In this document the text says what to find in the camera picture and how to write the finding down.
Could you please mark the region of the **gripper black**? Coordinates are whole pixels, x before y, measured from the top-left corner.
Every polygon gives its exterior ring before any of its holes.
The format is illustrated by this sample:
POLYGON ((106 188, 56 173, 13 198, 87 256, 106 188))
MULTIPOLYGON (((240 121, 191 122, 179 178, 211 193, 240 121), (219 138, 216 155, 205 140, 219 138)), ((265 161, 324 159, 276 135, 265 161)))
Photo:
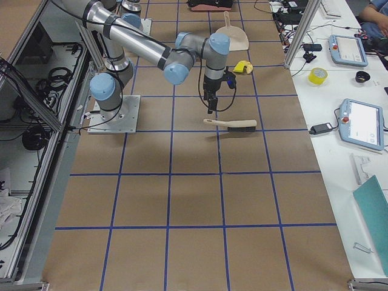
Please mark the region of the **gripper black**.
POLYGON ((220 89, 225 72, 225 68, 217 70, 205 68, 202 87, 204 91, 204 99, 207 99, 208 101, 208 114, 212 114, 217 111, 218 98, 213 95, 215 95, 215 93, 220 89))

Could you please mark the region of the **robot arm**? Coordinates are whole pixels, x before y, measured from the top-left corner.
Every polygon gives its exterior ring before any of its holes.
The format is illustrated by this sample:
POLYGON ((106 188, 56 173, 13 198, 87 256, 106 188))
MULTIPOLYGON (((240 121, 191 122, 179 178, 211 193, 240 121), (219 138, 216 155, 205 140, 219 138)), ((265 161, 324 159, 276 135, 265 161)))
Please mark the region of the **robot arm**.
POLYGON ((139 4, 139 0, 121 0, 118 1, 118 12, 120 15, 125 13, 133 13, 136 15, 141 14, 141 5, 139 4))
POLYGON ((230 39, 223 33, 213 33, 204 38, 181 32, 175 41, 175 48, 171 48, 106 9, 101 1, 59 1, 56 6, 77 19, 87 30, 100 33, 114 44, 156 65, 173 85, 185 81, 196 60, 204 60, 206 66, 201 100, 209 114, 217 111, 216 93, 223 82, 231 90, 236 90, 235 75, 228 71, 226 65, 230 39))

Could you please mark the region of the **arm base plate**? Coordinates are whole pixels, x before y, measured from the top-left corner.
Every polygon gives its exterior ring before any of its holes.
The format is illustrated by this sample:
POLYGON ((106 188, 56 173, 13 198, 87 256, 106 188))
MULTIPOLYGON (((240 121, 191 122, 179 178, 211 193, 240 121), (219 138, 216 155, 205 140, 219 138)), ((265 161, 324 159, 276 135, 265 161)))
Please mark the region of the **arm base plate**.
POLYGON ((136 19, 136 20, 134 20, 133 26, 140 29, 146 35, 150 36, 152 19, 150 19, 150 18, 136 19))
POLYGON ((124 95, 121 108, 108 113, 100 110, 98 102, 95 101, 93 110, 98 112, 90 117, 88 133, 136 133, 140 102, 140 95, 124 95))

